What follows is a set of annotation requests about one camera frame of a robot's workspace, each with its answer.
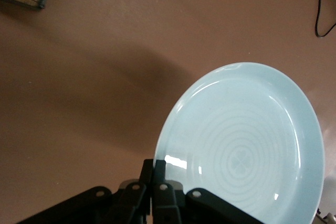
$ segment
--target plate rim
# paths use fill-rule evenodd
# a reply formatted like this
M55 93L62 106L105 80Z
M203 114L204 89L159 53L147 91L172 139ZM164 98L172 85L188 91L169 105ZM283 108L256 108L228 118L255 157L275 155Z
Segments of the plate rim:
M274 71L274 73L276 74L279 74L282 78L285 78L287 79L287 81L289 81L293 87L299 91L301 97L305 100L306 102L306 105L308 106L308 108L310 109L310 112L311 112L311 115L312 115L312 118L311 120L314 120L314 123L315 125L317 126L318 128L318 133L319 133L319 139L317 140L318 143L319 143L319 147L321 148L321 156L320 156L320 160L322 161L322 173L321 173L321 178L319 180L319 191L317 192L317 195L318 195L318 199L316 200L316 203L314 204L314 213L312 214L311 218L310 218L310 222L313 221L313 218L315 216L315 212L318 208L318 205L319 205L319 202L320 202L320 199L321 199L321 195L322 195L322 189L323 189L323 180L324 180L324 170L325 170L325 156L324 156L324 142L323 142L323 136L322 136L322 132L321 132L321 127L320 127L320 124L319 124L319 121L318 121L318 118L317 118L317 115L314 111L314 108L313 106L311 105L308 97L305 95L305 93L300 89L300 87L291 79L289 78L286 74L284 74L283 72L271 67L271 66L268 66L268 65L265 65L265 64L261 64L261 63L256 63L256 62L237 62L237 63L231 63L231 64L228 64L228 65L225 65L225 66L222 66L222 67L219 67L217 69L214 69L212 70L211 72L203 75L202 77L200 77L198 80L196 80L182 95L181 97L178 99L178 101L175 103L175 105L172 107L168 117L166 118L164 124L163 124L163 127L161 129L161 132L160 132L160 136L159 136L159 139L158 139L158 142L156 144L156 148L155 148L155 154L154 154L154 165L155 165L155 160L156 160L156 157L157 157L157 154L158 154L158 151L159 151L159 147L160 145L162 146L162 139L163 139L163 134L164 134L164 131L166 130L165 128L167 127L167 124L171 121L171 118L174 116L174 114L176 114L176 110L178 110L178 107L179 107L179 104L181 103L181 101L183 100L186 100L186 97L189 96L190 93L193 93L193 91L197 90L197 88L200 88L202 85L200 85L200 83L204 82L204 80L208 79L209 77L211 77L213 74L217 74L218 72L222 72L222 71L225 71L225 70L231 70L230 68L236 68L237 66L241 66L241 65L244 65L244 66L249 66L249 67L257 67L257 68L265 68L265 69L268 69L268 70L271 70L271 71Z

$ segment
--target light blue plate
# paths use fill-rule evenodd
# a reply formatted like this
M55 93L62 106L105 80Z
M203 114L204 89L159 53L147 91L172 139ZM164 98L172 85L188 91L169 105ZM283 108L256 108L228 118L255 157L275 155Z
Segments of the light blue plate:
M258 63L196 81L169 114L155 159L185 193L203 187L264 223L311 223L321 197L315 112L291 79Z

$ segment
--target table surface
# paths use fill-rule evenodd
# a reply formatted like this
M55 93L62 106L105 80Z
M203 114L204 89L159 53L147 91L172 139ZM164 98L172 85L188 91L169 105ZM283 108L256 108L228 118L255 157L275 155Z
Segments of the table surface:
M199 77L259 62L294 80L336 165L336 30L318 0L0 3L0 223L138 177L174 103ZM336 21L323 0L320 29Z

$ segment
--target metal screw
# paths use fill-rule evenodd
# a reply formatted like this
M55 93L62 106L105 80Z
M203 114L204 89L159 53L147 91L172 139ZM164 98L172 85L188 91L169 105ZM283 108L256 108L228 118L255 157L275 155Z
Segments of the metal screw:
M96 192L96 196L97 196L97 197L101 197L101 196L103 196L104 194L105 194L104 191L98 191L98 192Z
M193 191L193 196L194 196L195 198L200 198L201 195L202 195L202 194L201 194L200 191Z
M138 190L138 189L140 189L140 186L138 184L135 184L135 185L132 186L132 189L133 190Z
M166 184L161 184L160 185L160 190L165 191L168 189L168 186Z

